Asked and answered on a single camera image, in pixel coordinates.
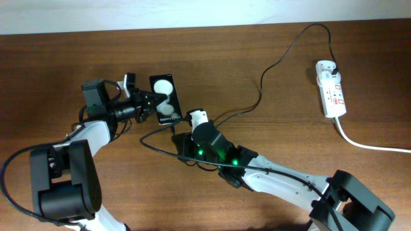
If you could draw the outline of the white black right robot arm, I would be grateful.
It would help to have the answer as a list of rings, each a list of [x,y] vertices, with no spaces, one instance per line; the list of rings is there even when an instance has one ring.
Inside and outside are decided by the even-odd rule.
[[[180,159],[215,163],[218,174],[235,188],[267,193],[309,213],[310,230],[388,230],[395,214],[348,172],[310,175],[280,166],[243,146],[235,146],[212,122],[173,135]]]

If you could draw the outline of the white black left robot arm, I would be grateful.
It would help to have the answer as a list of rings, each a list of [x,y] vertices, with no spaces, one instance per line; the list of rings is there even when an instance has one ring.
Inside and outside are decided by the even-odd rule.
[[[167,95],[139,90],[128,80],[114,83],[126,92],[110,98],[107,80],[82,84],[86,106],[81,119],[65,141],[36,148],[30,153],[33,210],[41,222],[55,221],[74,230],[128,230],[102,205],[102,193],[93,156],[112,142],[118,124],[134,118],[143,122]]]

